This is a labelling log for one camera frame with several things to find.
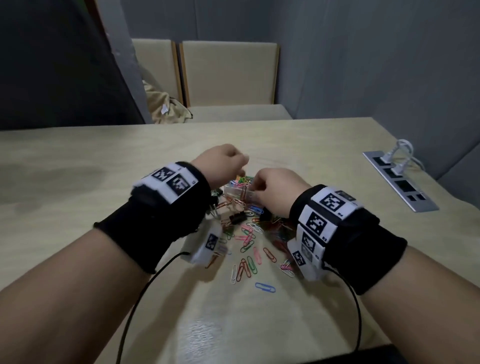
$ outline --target beige cushion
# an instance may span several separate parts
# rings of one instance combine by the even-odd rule
[[[277,44],[186,41],[180,47],[187,106],[273,104]]]
[[[182,102],[175,43],[167,39],[132,39],[142,78]]]
[[[185,122],[291,120],[282,105],[192,106]]]

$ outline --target person's left hand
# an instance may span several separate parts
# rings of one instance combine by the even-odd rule
[[[248,155],[242,154],[232,144],[223,144],[204,151],[192,161],[192,165],[205,176],[214,190],[236,176],[243,177],[245,171],[242,167],[248,160]]]

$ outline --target silver outlet panel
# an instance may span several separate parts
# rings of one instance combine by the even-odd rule
[[[439,210],[433,202],[420,188],[418,188],[406,176],[397,176],[392,172],[395,163],[384,163],[380,157],[385,153],[381,150],[362,153],[375,169],[382,175],[396,193],[410,206],[415,212],[429,212]]]

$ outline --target table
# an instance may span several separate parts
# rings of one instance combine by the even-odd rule
[[[393,233],[480,285],[480,211],[410,168],[407,175],[440,207],[411,211],[361,154],[394,142],[371,118],[2,132],[0,288],[123,204],[137,179],[222,143],[250,154],[248,175],[287,167],[311,184],[340,187]],[[231,285],[232,265],[244,256],[240,244],[209,269],[177,260],[159,276],[133,318],[123,363],[302,363],[352,350],[356,309],[341,281],[299,282],[263,255],[257,277]],[[181,245],[173,243],[160,264]],[[269,243],[258,245],[282,260]],[[256,281],[276,293],[256,289]],[[362,315],[361,347],[387,343],[364,308]],[[97,363],[114,362],[122,329]]]

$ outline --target chair backrest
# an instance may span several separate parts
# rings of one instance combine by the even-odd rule
[[[143,79],[183,103],[175,43],[168,39],[132,41]]]
[[[181,43],[187,106],[273,104],[278,53],[276,43]]]

